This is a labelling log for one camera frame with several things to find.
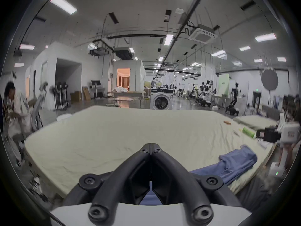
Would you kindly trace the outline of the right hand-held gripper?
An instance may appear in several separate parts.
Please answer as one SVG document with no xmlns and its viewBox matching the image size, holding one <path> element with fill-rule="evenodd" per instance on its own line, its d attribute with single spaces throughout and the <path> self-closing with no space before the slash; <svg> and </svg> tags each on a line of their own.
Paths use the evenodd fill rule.
<svg viewBox="0 0 301 226">
<path fill-rule="evenodd" d="M 287 166 L 288 146 L 297 142 L 300 134 L 299 123 L 283 123 L 275 127 L 266 127 L 265 129 L 257 130 L 256 137 L 265 143 L 279 145 L 281 158 L 279 162 L 273 162 L 269 169 L 269 176 L 283 177 Z"/>
</svg>

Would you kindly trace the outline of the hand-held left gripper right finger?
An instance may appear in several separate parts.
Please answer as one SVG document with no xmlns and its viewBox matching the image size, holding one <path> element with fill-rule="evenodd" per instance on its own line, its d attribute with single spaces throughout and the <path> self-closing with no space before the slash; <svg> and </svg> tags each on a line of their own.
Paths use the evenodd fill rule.
<svg viewBox="0 0 301 226">
<path fill-rule="evenodd" d="M 210 223 L 217 215 L 212 203 L 242 208 L 219 176 L 188 172 L 154 143 L 150 144 L 150 178 L 150 194 L 162 205 L 183 204 L 188 223 Z"/>
</svg>

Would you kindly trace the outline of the person's right hand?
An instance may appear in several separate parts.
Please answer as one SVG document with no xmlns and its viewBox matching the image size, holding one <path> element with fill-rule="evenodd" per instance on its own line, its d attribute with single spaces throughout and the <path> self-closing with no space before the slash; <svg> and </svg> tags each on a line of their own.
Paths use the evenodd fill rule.
<svg viewBox="0 0 301 226">
<path fill-rule="evenodd" d="M 301 141 L 298 141 L 297 143 L 294 144 L 287 144 L 287 160 L 286 160 L 286 169 L 289 170 L 296 158 L 296 155 L 299 151 Z"/>
</svg>

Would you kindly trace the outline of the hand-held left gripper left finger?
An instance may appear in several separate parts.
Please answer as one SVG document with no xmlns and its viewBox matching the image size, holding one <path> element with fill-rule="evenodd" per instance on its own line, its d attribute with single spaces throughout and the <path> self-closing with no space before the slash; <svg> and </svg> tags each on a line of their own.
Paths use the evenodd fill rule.
<svg viewBox="0 0 301 226">
<path fill-rule="evenodd" d="M 119 203 L 139 205 L 151 186 L 151 144 L 126 159 L 117 169 L 80 177 L 62 206 L 92 203 L 87 216 L 93 224 L 113 224 Z"/>
</svg>

